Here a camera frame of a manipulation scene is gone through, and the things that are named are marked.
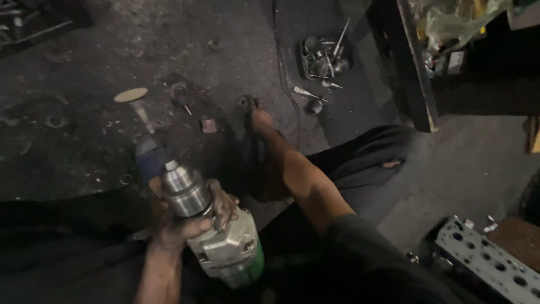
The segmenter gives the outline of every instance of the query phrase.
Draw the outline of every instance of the screwdriver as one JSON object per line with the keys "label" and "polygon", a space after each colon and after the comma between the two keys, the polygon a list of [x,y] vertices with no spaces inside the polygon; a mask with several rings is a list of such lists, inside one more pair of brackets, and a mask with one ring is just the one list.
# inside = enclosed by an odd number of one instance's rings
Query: screwdriver
{"label": "screwdriver", "polygon": [[184,82],[173,84],[171,86],[171,102],[175,107],[183,105],[187,113],[192,115],[190,109],[187,107],[186,89],[187,86]]}

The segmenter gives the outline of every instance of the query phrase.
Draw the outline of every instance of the dirty floor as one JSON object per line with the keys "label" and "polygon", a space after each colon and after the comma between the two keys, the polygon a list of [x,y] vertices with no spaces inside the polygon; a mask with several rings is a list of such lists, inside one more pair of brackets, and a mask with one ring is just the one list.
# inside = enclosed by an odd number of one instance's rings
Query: dirty floor
{"label": "dirty floor", "polygon": [[[134,167],[134,143],[145,130],[114,95],[147,87],[145,107],[167,130],[181,161],[241,191],[249,170],[245,94],[261,98],[278,129],[305,154],[396,123],[392,93],[369,26],[358,21],[354,69],[329,91],[303,80],[295,54],[300,39],[345,23],[337,2],[278,1],[277,37],[289,88],[324,94],[319,116],[293,95],[300,124],[280,85],[271,2],[87,0],[96,25],[0,60],[0,200],[51,201],[123,187],[144,192]],[[169,88],[188,86],[190,110],[174,108]],[[214,118],[218,132],[202,134]],[[540,157],[524,155],[521,117],[445,117],[426,135],[428,166],[380,229],[401,250],[417,244],[443,216],[481,224],[517,202]],[[55,128],[50,125],[61,125]],[[283,205],[258,207],[265,225]]]}

